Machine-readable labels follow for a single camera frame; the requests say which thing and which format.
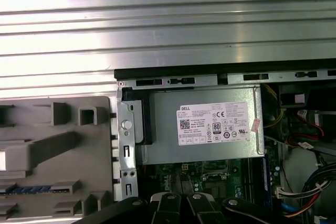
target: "ribbed metal panel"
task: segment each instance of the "ribbed metal panel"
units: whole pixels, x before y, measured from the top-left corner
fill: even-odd
[[[0,0],[0,97],[114,90],[117,68],[335,58],[335,17],[335,0]]]

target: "80 plus logo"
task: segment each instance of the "80 plus logo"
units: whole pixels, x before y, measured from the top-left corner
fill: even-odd
[[[213,123],[212,124],[212,132],[214,134],[221,134],[222,132],[222,127],[220,125],[221,123]]]

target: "barcode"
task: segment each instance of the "barcode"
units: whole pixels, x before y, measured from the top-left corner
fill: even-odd
[[[190,129],[190,120],[180,120],[180,128],[181,130],[188,130]]]

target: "white label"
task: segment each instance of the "white label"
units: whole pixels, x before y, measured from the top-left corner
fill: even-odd
[[[176,116],[179,145],[250,140],[245,102],[183,105]]]
[[[0,170],[6,170],[6,153],[0,151]]]
[[[307,142],[300,142],[300,143],[298,143],[298,145],[300,145],[304,149],[313,149],[314,148],[314,146],[312,146],[311,144],[309,144]]]

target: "red cable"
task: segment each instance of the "red cable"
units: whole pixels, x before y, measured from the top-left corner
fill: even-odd
[[[299,116],[299,115],[296,115],[296,117],[297,117],[301,122],[303,122],[303,123],[305,123],[305,124],[308,124],[308,125],[310,125],[310,126],[313,126],[313,127],[317,128],[317,129],[319,129],[320,132],[321,132],[321,136],[324,136],[324,131],[323,131],[323,129],[322,129],[320,126],[317,126],[316,124],[313,124],[313,123],[310,123],[310,122],[306,121],[303,117],[301,117],[301,116]]]

